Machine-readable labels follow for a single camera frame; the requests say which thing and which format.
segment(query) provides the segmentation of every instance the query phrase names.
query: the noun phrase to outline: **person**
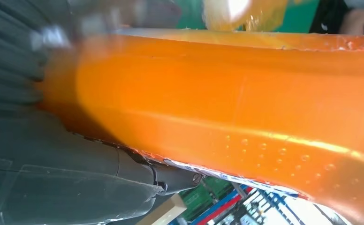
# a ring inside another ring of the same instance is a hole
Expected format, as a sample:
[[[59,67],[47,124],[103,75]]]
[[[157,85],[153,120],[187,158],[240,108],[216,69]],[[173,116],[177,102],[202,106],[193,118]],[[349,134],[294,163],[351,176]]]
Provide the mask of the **person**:
[[[340,34],[364,35],[364,9],[353,9],[346,13]]]

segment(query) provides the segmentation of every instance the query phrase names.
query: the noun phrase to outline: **red stripe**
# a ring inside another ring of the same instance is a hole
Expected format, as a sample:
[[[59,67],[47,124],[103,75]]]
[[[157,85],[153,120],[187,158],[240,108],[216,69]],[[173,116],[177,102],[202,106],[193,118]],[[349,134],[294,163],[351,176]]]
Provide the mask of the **red stripe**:
[[[252,187],[247,187],[246,192],[249,193],[252,190]],[[233,204],[237,203],[242,197],[240,195],[237,195],[236,197],[232,198],[229,202],[225,203],[221,207],[219,207],[217,210],[215,210],[213,213],[211,213],[209,216],[207,216],[202,221],[198,222],[197,225],[206,225],[208,221],[214,219],[219,214],[221,214],[223,211],[230,208]]]

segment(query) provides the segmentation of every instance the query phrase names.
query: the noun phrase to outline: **hand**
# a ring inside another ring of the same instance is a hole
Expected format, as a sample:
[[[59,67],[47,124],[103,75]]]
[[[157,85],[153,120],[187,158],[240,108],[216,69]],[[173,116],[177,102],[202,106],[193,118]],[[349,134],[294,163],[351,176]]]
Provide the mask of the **hand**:
[[[353,9],[345,15],[340,34],[364,35],[364,9]]]

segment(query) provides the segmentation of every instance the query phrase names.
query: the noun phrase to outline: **air bubble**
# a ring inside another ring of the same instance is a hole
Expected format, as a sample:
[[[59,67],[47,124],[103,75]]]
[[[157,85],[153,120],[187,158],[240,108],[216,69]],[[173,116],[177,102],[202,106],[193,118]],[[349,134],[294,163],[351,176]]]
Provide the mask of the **air bubble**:
[[[331,171],[331,170],[335,170],[335,165],[334,164],[328,164],[324,167],[325,170],[327,171]]]
[[[358,184],[359,183],[359,179],[358,178],[355,178],[351,181],[352,184]]]
[[[242,145],[248,145],[248,140],[247,140],[247,138],[244,138],[244,139],[242,140]]]
[[[307,162],[307,161],[309,161],[309,158],[310,158],[310,156],[309,156],[309,155],[303,155],[303,156],[301,157],[301,160],[302,160],[302,161],[304,161],[304,162]]]
[[[279,154],[284,156],[286,154],[286,149],[285,148],[282,148],[282,149],[279,149]]]
[[[266,150],[266,144],[265,144],[265,143],[261,144],[261,145],[260,145],[260,148],[261,148],[262,150]]]

